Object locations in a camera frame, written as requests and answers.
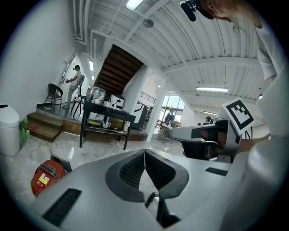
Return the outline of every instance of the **black table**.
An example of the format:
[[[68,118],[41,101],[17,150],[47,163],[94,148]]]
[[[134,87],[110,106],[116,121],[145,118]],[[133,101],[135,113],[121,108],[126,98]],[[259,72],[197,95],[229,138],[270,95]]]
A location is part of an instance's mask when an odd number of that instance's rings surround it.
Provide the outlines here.
[[[106,129],[106,128],[88,127],[87,120],[88,120],[89,114],[91,112],[123,120],[121,131],[116,130],[116,129],[110,129],[110,128]],[[130,126],[129,126],[127,132],[123,131],[125,121],[130,122]],[[123,147],[123,150],[125,150],[126,145],[127,145],[127,141],[128,141],[128,138],[129,138],[130,132],[131,132],[131,125],[132,125],[132,123],[134,123],[134,121],[135,121],[134,115],[130,115],[130,114],[124,113],[124,112],[119,111],[119,110],[115,110],[115,109],[112,109],[112,108],[109,108],[106,106],[97,105],[95,103],[91,103],[91,102],[86,101],[84,103],[84,113],[83,113],[83,118],[82,118],[82,123],[81,123],[79,147],[82,147],[82,141],[83,141],[83,137],[85,137],[86,131],[92,131],[92,132],[97,132],[97,133],[118,135],[119,138],[120,138],[120,136],[126,136],[125,145]]]

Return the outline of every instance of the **shelf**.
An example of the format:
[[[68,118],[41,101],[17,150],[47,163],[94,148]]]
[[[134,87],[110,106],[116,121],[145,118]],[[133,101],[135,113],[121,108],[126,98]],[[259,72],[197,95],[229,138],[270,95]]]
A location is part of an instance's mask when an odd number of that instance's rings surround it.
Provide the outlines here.
[[[105,133],[105,134],[111,134],[111,135],[121,135],[121,136],[127,136],[127,132],[114,130],[114,129],[107,129],[107,128],[93,128],[88,127],[87,125],[84,127],[85,131],[92,131],[92,132],[98,132],[98,133]]]

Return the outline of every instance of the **metal railing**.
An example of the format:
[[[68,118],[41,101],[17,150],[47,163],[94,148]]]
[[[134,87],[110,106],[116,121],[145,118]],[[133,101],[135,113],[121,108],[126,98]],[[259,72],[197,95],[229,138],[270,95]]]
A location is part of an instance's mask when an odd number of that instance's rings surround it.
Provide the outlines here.
[[[145,100],[153,104],[155,103],[155,98],[152,98],[150,95],[148,95],[147,93],[144,93],[143,91],[140,93],[140,97],[144,98]]]

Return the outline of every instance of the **yellow label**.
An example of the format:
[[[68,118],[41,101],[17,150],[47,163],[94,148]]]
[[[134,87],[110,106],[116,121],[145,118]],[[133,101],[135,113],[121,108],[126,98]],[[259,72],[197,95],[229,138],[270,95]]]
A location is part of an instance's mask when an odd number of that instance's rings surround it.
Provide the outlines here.
[[[43,178],[41,178],[41,177],[39,178],[39,181],[41,181],[41,182],[42,182],[43,184],[45,184],[45,185],[46,185],[47,182],[48,182],[46,179],[43,179]]]

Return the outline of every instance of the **white column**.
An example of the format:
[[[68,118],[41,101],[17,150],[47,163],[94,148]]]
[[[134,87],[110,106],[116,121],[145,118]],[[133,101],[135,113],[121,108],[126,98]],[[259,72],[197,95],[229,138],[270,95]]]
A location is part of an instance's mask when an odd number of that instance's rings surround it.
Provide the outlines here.
[[[168,79],[167,78],[162,79],[161,86],[158,90],[156,101],[154,103],[154,108],[150,114],[149,122],[148,122],[148,125],[147,125],[146,130],[145,130],[145,132],[148,134],[146,141],[151,141],[151,139],[152,139],[155,125],[157,124],[158,116],[159,116],[160,111],[162,109],[163,100],[164,100],[164,97],[166,95],[167,88],[168,88]]]

